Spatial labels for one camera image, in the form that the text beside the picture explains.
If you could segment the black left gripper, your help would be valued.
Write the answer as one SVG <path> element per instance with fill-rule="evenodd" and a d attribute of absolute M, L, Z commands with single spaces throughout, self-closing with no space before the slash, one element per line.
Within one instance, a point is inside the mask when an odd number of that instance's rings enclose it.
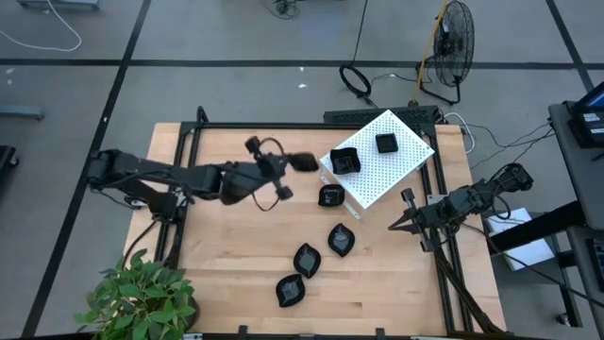
<path fill-rule="evenodd" d="M 263 153 L 260 150 L 260 147 L 266 142 L 274 143 L 278 147 L 279 154 L 273 154 L 272 152 Z M 256 161 L 261 176 L 274 184 L 278 199 L 288 200 L 291 198 L 293 196 L 293 191 L 289 186 L 283 185 L 280 179 L 284 177 L 288 171 L 296 171 L 296 168 L 289 164 L 295 162 L 295 154 L 285 154 L 282 144 L 273 137 L 267 137 L 260 140 L 257 136 L 252 136 L 244 145 Z"/>

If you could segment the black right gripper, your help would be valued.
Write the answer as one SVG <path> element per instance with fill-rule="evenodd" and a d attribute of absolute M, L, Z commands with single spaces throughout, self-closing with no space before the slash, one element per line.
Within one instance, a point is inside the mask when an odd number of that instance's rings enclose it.
<path fill-rule="evenodd" d="M 450 217 L 441 202 L 417 208 L 411 188 L 403 190 L 401 196 L 408 204 L 408 209 L 388 230 L 418 235 L 424 252 L 434 252 L 455 236 L 456 229 L 449 224 Z"/>

